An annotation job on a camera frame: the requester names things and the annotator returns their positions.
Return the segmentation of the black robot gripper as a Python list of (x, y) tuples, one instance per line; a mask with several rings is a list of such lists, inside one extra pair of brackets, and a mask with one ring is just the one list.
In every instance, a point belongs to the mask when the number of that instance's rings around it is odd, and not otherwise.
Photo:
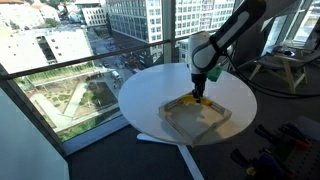
[(192, 90), (193, 98), (197, 103), (201, 103), (201, 97), (205, 90), (207, 76), (205, 74), (192, 74), (191, 79), (194, 83), (194, 89)]

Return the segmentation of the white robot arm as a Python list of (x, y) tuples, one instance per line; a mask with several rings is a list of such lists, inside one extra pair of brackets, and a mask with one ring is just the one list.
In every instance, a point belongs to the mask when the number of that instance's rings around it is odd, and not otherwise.
[(194, 84), (192, 95), (197, 103), (203, 97), (207, 73), (216, 66), (219, 59), (228, 55), (228, 47), (250, 29), (265, 11), (265, 0), (244, 0), (214, 34), (200, 31), (189, 36), (188, 66)]

